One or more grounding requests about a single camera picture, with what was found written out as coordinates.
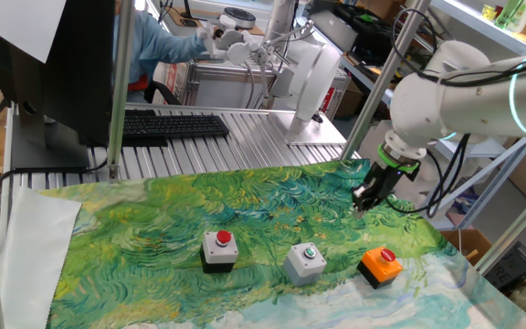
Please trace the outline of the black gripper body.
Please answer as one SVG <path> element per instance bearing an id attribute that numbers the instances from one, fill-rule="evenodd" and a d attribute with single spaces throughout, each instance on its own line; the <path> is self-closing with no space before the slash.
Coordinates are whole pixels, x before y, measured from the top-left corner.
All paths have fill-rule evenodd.
<path id="1" fill-rule="evenodd" d="M 417 162 L 414 167 L 393 167 L 388 164 L 374 163 L 368 175 L 365 177 L 365 207 L 373 208 L 382 203 L 394 190 L 394 187 L 405 175 L 410 181 L 414 181 L 420 169 Z"/>

